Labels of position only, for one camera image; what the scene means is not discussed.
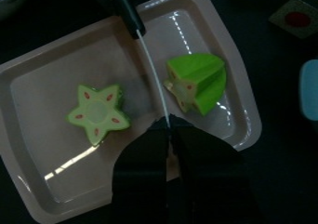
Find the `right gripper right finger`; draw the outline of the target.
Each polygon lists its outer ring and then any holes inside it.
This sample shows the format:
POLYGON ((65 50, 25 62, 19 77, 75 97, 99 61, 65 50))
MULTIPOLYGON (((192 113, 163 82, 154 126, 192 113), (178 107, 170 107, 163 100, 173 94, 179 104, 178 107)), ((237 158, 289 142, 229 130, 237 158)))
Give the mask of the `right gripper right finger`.
POLYGON ((190 224, 265 224, 240 152, 184 118, 170 124, 190 224))

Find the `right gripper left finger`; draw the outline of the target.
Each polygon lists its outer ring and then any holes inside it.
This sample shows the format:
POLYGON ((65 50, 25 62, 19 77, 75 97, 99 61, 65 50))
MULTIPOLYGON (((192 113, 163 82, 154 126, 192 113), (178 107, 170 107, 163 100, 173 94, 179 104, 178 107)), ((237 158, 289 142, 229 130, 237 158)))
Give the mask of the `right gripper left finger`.
POLYGON ((167 224, 169 125, 165 118, 115 161, 111 224, 167 224))

